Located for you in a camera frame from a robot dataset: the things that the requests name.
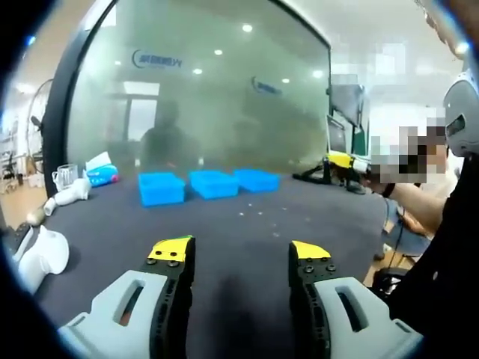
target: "monitor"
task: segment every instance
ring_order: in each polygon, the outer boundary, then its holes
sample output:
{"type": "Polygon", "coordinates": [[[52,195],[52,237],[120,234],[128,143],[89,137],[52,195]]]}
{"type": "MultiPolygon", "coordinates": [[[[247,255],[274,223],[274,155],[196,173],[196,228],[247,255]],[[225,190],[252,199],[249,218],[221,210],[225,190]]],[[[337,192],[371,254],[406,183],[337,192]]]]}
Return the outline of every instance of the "monitor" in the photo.
{"type": "Polygon", "coordinates": [[[344,126],[328,114],[326,115],[326,123],[328,128],[328,152],[338,151],[346,153],[346,131],[344,126]]]}

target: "glass wall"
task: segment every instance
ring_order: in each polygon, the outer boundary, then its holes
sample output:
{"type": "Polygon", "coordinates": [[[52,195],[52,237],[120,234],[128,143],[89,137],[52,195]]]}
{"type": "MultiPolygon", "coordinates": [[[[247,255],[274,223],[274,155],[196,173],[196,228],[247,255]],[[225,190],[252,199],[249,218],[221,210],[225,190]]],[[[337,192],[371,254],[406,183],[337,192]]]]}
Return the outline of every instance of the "glass wall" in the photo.
{"type": "Polygon", "coordinates": [[[297,171],[326,151],[329,49],[270,1],[119,0],[79,70],[69,162],[297,171]]]}

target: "white cup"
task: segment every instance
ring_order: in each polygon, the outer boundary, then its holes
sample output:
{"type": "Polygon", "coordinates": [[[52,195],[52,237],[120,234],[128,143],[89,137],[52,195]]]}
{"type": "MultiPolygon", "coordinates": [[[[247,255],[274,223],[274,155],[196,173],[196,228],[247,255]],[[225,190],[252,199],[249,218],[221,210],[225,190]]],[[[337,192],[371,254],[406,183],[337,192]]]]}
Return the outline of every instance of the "white cup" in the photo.
{"type": "Polygon", "coordinates": [[[52,179],[57,191],[70,187],[78,179],[78,166],[74,164],[62,165],[52,173],[52,179]]]}

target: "table surface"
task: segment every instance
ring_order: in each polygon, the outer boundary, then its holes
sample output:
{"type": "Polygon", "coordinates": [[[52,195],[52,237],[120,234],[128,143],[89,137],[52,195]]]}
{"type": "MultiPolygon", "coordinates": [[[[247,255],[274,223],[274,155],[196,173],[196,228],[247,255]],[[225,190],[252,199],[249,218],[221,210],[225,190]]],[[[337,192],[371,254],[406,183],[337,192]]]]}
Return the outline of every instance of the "table surface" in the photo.
{"type": "Polygon", "coordinates": [[[189,358],[292,358],[287,282],[291,240],[329,251],[343,276],[363,280],[379,248],[385,204],[332,185],[284,178],[277,192],[143,208],[135,180],[95,188],[57,208],[47,228],[70,243],[70,261],[37,292],[57,325],[89,312],[93,297],[138,269],[162,239],[196,237],[189,358]]]}

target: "blue container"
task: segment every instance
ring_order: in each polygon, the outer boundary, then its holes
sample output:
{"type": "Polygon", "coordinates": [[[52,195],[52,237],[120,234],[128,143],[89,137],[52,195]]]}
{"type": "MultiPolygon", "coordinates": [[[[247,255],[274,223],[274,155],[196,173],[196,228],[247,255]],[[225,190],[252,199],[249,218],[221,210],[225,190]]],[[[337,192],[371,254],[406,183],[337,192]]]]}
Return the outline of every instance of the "blue container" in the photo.
{"type": "Polygon", "coordinates": [[[251,192],[277,191],[281,179],[278,174],[260,170],[235,170],[234,176],[241,187],[251,192]]]}
{"type": "Polygon", "coordinates": [[[138,186],[145,207],[185,201],[185,182],[172,173],[139,174],[138,186]]]}
{"type": "Polygon", "coordinates": [[[205,200],[238,195],[238,179],[220,171],[193,171],[189,179],[193,189],[205,200]]]}

